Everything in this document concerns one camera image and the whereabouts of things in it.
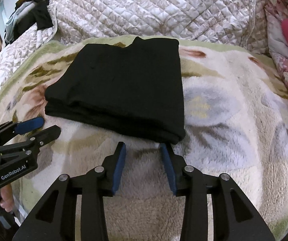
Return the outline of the person's left hand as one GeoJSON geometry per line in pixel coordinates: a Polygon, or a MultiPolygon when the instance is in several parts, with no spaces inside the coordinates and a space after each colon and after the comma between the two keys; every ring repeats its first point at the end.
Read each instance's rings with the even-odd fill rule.
{"type": "Polygon", "coordinates": [[[1,201],[0,201],[1,208],[5,209],[6,212],[11,212],[14,207],[14,199],[11,184],[8,184],[7,186],[1,188],[0,195],[1,195],[1,201]]]}

